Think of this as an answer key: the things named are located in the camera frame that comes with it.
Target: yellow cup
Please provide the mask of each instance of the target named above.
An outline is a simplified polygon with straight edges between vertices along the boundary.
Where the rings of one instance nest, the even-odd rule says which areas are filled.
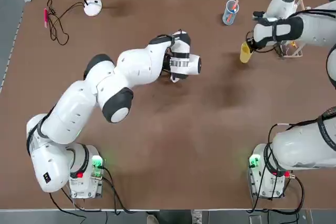
[[[251,51],[250,48],[248,47],[246,41],[242,43],[242,48],[240,49],[240,61],[242,63],[247,63],[250,58],[251,58]]]

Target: cable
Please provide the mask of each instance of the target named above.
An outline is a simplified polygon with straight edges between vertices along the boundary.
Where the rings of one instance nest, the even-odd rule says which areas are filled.
[[[113,188],[115,188],[115,187],[114,187],[114,183],[113,183],[113,179],[112,179],[112,175],[111,175],[110,171],[109,171],[106,167],[104,167],[103,169],[106,170],[107,173],[109,174],[109,177],[110,177],[110,179],[111,179],[111,184],[112,184]],[[119,212],[117,211],[117,201],[116,201],[116,199],[117,199],[117,198],[116,198],[116,194],[113,193],[114,214],[115,214],[115,215],[119,215],[119,214],[120,214],[120,211],[119,211]]]
[[[64,191],[63,188],[61,188],[62,192],[64,193],[65,196],[67,196],[67,198],[71,201],[71,203],[73,203],[73,205],[80,211],[82,212],[103,212],[101,209],[99,210],[85,210],[80,208],[78,205],[76,205],[76,203],[72,200],[72,198],[70,198],[70,196]]]
[[[73,203],[73,205],[74,205],[78,210],[80,210],[80,211],[82,211],[82,212],[105,212],[105,214],[106,214],[105,224],[107,224],[108,219],[109,219],[109,217],[108,217],[108,215],[107,215],[107,211],[102,211],[101,209],[99,209],[99,210],[85,210],[85,209],[82,209],[82,208],[80,208],[79,206],[76,205],[76,203],[72,200],[72,198],[70,198],[70,196],[64,191],[63,188],[61,188],[61,190],[62,190],[62,192],[64,193],[64,195],[67,196],[67,198],[71,201],[71,203]]]
[[[270,217],[270,211],[267,212],[267,224],[269,224],[269,217]],[[293,221],[288,221],[288,222],[281,222],[279,224],[291,224],[291,223],[298,223],[299,219],[300,219],[300,215],[298,213],[295,214],[296,215],[296,219]]]
[[[57,207],[57,209],[60,210],[61,212],[64,212],[64,213],[69,214],[69,215],[73,215],[73,216],[77,216],[77,217],[84,218],[84,219],[81,221],[80,224],[82,224],[83,221],[86,220],[86,217],[83,216],[83,215],[77,215],[77,214],[74,214],[73,212],[68,212],[68,211],[65,211],[65,210],[61,209],[61,208],[57,205],[57,203],[55,202],[55,200],[54,200],[53,196],[51,195],[51,193],[49,193],[49,196],[50,196],[50,198],[51,198],[52,203],[54,203],[54,205]]]
[[[248,31],[247,34],[246,34],[246,36],[245,36],[245,41],[246,41],[247,44],[248,44],[248,41],[249,41],[248,35],[249,35],[250,33],[253,33],[253,31]],[[255,51],[255,52],[258,52],[258,53],[260,53],[260,54],[264,54],[264,53],[266,53],[266,52],[271,52],[271,51],[275,50],[276,47],[277,47],[277,43],[274,44],[274,45],[272,46],[272,48],[269,49],[269,50],[259,51],[259,50],[257,50],[257,49],[254,49],[254,51]]]
[[[114,194],[115,194],[115,196],[116,196],[116,198],[117,198],[117,200],[118,200],[118,202],[119,202],[119,204],[120,204],[122,210],[124,210],[124,212],[125,212],[126,214],[134,214],[134,213],[136,213],[135,211],[127,210],[127,209],[124,207],[124,205],[123,205],[123,203],[121,202],[120,197],[119,197],[119,195],[118,195],[118,193],[117,193],[117,191],[116,191],[114,185],[112,184],[112,182],[110,182],[110,181],[109,181],[107,178],[105,178],[105,177],[103,177],[103,180],[106,181],[106,182],[111,186],[111,188],[112,188],[112,190],[113,190],[113,192],[114,192]]]
[[[308,10],[301,10],[296,13],[291,14],[288,18],[292,18],[297,16],[298,14],[315,14],[315,15],[322,15],[322,16],[328,16],[331,18],[336,18],[335,15],[332,15],[330,13],[336,13],[336,10],[331,9],[308,9]]]
[[[259,186],[259,191],[258,191],[258,194],[257,194],[256,202],[254,203],[254,206],[253,206],[253,208],[252,208],[251,210],[247,210],[247,212],[248,212],[249,214],[252,214],[252,213],[255,211],[256,207],[257,207],[258,200],[259,200],[259,195],[260,195],[260,191],[261,191],[261,185],[262,185],[262,183],[263,183],[262,180],[264,179],[265,170],[266,170],[266,165],[265,165],[264,170],[263,170],[263,173],[262,173],[262,175],[261,175],[260,186]]]
[[[272,191],[271,200],[273,200],[273,195],[274,195],[275,187],[277,185],[277,180],[278,180],[278,168],[277,168],[277,175],[275,177],[275,182],[274,182],[274,187],[273,187],[273,191]]]
[[[77,6],[83,6],[84,7],[84,4],[82,2],[76,2],[74,3],[73,5],[71,5],[65,12],[63,12],[63,14],[61,16],[57,16],[56,15],[56,11],[54,10],[53,8],[53,0],[48,0],[47,2],[47,6],[48,6],[48,25],[49,25],[49,32],[50,32],[50,38],[52,41],[57,41],[61,46],[64,46],[68,43],[69,41],[69,34],[64,32],[64,29],[63,29],[63,26],[62,26],[62,23],[61,23],[61,18],[68,12],[70,11],[71,9],[77,7]],[[65,42],[61,42],[59,39],[58,39],[58,36],[57,36],[57,29],[56,29],[56,24],[59,23],[59,26],[61,28],[61,31],[64,35],[66,35],[67,39]]]
[[[283,215],[295,215],[296,213],[298,213],[301,210],[301,208],[303,206],[303,202],[305,200],[305,191],[304,191],[305,189],[303,187],[303,184],[302,184],[301,180],[297,176],[295,176],[295,180],[300,184],[300,187],[301,187],[301,200],[300,200],[300,204],[297,207],[297,209],[295,209],[294,211],[290,211],[290,212],[285,212],[285,211],[280,211],[280,210],[274,209],[274,210],[272,210],[273,212],[277,212],[277,213],[283,214]]]

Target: white round device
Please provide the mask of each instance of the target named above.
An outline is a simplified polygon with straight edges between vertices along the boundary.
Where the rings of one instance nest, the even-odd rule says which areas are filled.
[[[119,123],[121,122],[129,113],[128,108],[121,108],[117,110],[113,116],[111,117],[111,122],[112,123]]]
[[[101,0],[87,0],[87,3],[84,4],[84,12],[89,17],[97,16],[103,8]]]

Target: cup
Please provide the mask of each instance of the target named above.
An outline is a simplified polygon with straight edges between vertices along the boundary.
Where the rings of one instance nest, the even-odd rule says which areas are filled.
[[[223,22],[225,25],[232,25],[237,12],[239,11],[239,4],[237,4],[237,6],[233,9],[235,2],[235,0],[229,0],[226,2],[225,12],[223,15]]]

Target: tabletop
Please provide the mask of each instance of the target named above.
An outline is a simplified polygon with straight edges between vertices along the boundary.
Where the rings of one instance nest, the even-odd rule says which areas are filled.
[[[270,52],[253,55],[246,65],[239,62],[241,43],[255,24],[252,12],[265,10],[271,0],[239,0],[232,26],[222,22],[227,0],[102,0],[97,17],[78,7],[62,18],[70,36],[65,46],[51,41],[44,28],[47,1],[25,6],[0,94],[0,198],[5,199],[0,209],[55,207],[39,187],[26,151],[27,121],[49,111],[82,78],[94,55],[116,60],[159,34],[187,31],[191,53],[202,57],[201,74],[178,83],[163,74],[134,88],[124,121],[109,124],[97,108],[77,139],[107,160],[129,209],[251,208],[247,160],[257,144],[266,143],[269,128],[316,118],[335,105],[325,70],[329,48],[305,46],[300,59]],[[60,14],[77,1],[53,0],[53,5]],[[315,7],[327,1],[304,3]],[[295,174],[306,189],[305,208],[336,208],[334,169]],[[296,208],[300,190],[291,184],[285,198],[261,200],[260,207]],[[61,192],[54,195],[61,207],[72,207]],[[112,209],[109,188],[102,199],[83,206]]]

